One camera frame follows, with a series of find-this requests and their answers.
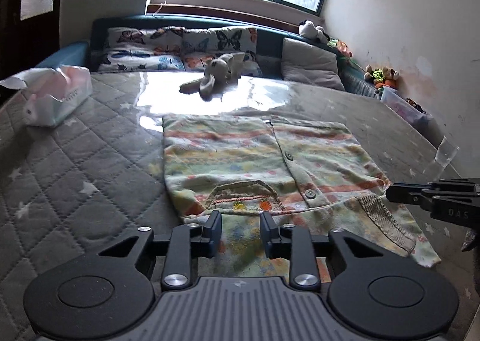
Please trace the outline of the colourful patterned knit cardigan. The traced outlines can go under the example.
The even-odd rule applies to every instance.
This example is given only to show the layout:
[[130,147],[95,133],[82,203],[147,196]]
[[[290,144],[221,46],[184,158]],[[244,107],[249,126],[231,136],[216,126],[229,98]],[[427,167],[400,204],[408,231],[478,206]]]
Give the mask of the colourful patterned knit cardigan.
[[168,114],[163,134],[165,185],[181,219],[222,217],[205,274],[287,276],[288,261],[264,254],[263,212],[315,235],[343,228],[427,268],[440,262],[410,211],[386,199],[389,178],[341,123]]

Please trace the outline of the clear plastic sheet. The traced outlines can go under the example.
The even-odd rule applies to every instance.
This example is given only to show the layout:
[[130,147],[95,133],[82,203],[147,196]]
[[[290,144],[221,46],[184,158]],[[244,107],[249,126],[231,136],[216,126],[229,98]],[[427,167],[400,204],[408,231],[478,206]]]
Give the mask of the clear plastic sheet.
[[392,109],[378,100],[348,92],[274,79],[243,77],[220,95],[204,101],[182,94],[195,73],[142,72],[135,106],[149,116],[165,114],[272,115],[341,122],[392,181],[424,183],[436,148]]

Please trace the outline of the clear plastic storage box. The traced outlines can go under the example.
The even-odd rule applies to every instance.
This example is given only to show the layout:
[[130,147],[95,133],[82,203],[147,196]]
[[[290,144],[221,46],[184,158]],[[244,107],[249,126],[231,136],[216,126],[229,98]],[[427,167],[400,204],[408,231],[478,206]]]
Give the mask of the clear plastic storage box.
[[380,101],[420,132],[432,145],[439,145],[442,136],[431,113],[425,111],[417,103],[411,103],[401,97],[396,89],[389,87],[384,87],[380,92]]

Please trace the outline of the orange green plush toys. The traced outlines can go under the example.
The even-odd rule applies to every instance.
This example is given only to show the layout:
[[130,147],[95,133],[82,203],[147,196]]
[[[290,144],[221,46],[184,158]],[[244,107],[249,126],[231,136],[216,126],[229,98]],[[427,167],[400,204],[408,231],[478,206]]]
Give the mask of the orange green plush toys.
[[377,92],[384,87],[397,89],[397,80],[400,77],[400,73],[390,67],[373,68],[368,65],[364,69],[364,79],[371,81]]

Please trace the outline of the grey cushion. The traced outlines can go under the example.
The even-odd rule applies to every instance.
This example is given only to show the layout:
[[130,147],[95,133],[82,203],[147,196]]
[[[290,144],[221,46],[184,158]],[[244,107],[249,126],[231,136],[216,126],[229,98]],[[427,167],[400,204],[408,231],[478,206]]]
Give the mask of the grey cushion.
[[284,80],[345,91],[334,53],[314,45],[284,38],[281,74]]

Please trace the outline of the grey plush bunny toy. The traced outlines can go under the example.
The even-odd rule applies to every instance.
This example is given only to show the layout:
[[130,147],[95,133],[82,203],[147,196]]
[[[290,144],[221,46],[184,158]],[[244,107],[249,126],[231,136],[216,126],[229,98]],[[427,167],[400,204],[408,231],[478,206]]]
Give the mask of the grey plush bunny toy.
[[219,58],[208,58],[203,77],[187,83],[182,83],[179,92],[195,94],[205,100],[211,100],[213,95],[222,92],[231,83],[236,83],[241,77],[245,53],[224,53]]

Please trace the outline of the black and white plush panda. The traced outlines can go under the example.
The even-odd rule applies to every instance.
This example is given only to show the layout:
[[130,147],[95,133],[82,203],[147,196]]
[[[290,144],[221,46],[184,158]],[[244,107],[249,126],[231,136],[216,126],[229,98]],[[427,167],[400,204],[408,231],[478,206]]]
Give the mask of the black and white plush panda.
[[298,33],[305,39],[328,44],[330,37],[320,25],[316,26],[312,20],[304,20],[298,25]]

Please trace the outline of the butterfly print pillow right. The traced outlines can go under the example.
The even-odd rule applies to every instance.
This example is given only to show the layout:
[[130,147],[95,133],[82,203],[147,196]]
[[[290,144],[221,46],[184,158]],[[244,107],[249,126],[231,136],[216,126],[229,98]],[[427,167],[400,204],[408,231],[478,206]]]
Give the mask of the butterfly print pillow right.
[[257,62],[258,32],[248,26],[185,29],[182,37],[182,61],[187,71],[203,71],[208,58],[224,53],[245,53],[242,75],[261,77]]

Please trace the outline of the butterfly print pillow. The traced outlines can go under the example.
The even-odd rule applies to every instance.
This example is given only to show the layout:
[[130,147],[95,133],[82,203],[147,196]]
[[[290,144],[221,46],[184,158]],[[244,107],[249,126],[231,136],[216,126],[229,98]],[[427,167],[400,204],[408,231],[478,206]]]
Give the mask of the butterfly print pillow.
[[181,58],[184,28],[109,28],[98,71],[185,71]]
[[182,37],[182,61],[187,71],[203,71],[208,58],[224,53],[245,53],[242,75],[261,77],[257,62],[258,32],[248,26],[185,29]]

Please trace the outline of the butterfly print pillow left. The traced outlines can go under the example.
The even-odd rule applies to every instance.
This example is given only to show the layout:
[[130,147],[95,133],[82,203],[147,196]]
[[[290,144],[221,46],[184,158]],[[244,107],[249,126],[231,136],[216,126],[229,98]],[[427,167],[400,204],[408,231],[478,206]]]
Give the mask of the butterfly print pillow left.
[[109,28],[98,71],[185,71],[181,58],[184,28]]

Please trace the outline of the tissue pack in plastic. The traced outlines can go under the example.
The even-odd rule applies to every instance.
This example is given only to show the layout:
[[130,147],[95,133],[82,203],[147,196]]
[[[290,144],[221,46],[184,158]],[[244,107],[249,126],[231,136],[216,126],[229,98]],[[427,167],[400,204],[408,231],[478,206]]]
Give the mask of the tissue pack in plastic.
[[35,127],[57,127],[93,92],[89,70],[67,65],[31,68],[3,79],[1,86],[28,93],[24,122]]

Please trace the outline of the dark door with glass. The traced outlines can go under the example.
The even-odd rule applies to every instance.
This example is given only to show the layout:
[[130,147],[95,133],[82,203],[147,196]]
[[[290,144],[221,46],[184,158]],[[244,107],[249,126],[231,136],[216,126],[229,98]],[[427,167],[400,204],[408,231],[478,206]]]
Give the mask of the dark door with glass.
[[4,79],[59,49],[60,0],[1,0],[1,77]]

